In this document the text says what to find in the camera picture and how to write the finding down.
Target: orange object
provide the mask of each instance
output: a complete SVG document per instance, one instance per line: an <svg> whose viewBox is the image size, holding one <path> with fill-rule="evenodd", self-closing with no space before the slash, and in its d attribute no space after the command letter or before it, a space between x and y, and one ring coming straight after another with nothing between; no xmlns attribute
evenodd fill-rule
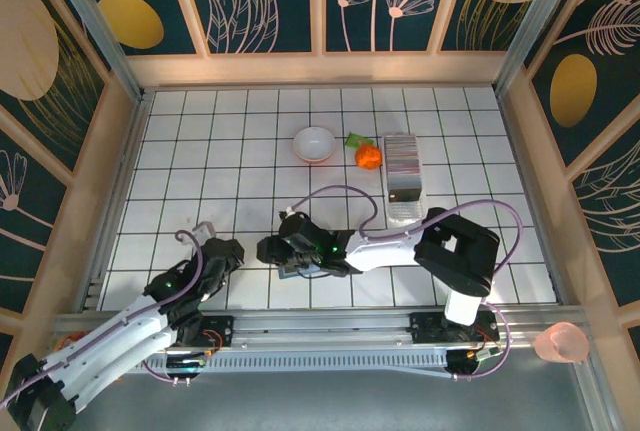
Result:
<svg viewBox="0 0 640 431"><path fill-rule="evenodd" d="M372 144L363 144L356 151L356 164L364 169L382 166L382 151Z"/></svg>

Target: purple cable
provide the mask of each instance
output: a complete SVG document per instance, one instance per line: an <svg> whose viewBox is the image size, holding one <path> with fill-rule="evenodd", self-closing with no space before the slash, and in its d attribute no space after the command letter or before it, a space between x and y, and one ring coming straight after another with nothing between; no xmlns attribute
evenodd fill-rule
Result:
<svg viewBox="0 0 640 431"><path fill-rule="evenodd" d="M103 332L102 334L96 336L93 340L89 341L87 344L82 346L80 349L78 349L77 351L75 351L72 354L70 354L69 357L67 358L66 362L57 363L57 364L53 365L52 367L50 367L49 369L37 374L33 378L28 379L20 387L15 389L13 392L11 392L9 395L7 395L6 398L4 398L2 401L0 401L0 410L5 409L7 406L9 406L9 403L11 402L11 400L13 400L20 393L22 393L25 389L28 389L29 387L31 387L34 384L36 384L38 381L44 379L46 376L49 375L49 373L52 373L53 371L57 371L61 367L66 366L69 362L71 362L74 359L76 359L82 353L88 351L89 349L93 348L95 345L101 343L106 338L111 336L115 331L120 329L121 327L129 324L129 322L131 320L133 320L133 319L137 318L138 316L146 313L147 311L150 311L152 309L161 308L162 306L165 306L166 304L172 303L173 301L176 301L176 300L180 299L182 296L184 296L185 294L187 294L191 290L191 288L193 288L196 285L196 283L200 279L200 276L202 275L202 268L204 266L204 257L202 256L202 249L200 249L200 244L198 243L198 240L196 239L196 237L193 234L191 234L189 231L180 230L180 231L176 232L174 237L178 241L180 241L180 235L187 236L191 241L193 241L193 243L195 245L195 248L196 248L196 255L198 256L198 265L197 265L197 268L196 268L196 272L193 275L193 278L191 279L189 284L182 291L180 291L179 293L177 293L177 294L175 294L175 295L173 295L173 296L171 296L171 297L169 297L167 299L163 299L159 303L150 304L149 306L146 306L146 307L144 307L144 308L142 308L142 309L140 309L140 310L138 310L138 311L136 311L134 313L131 313L129 316L125 317L122 321L117 322L116 324L111 326L109 329L107 329L105 332Z"/></svg>

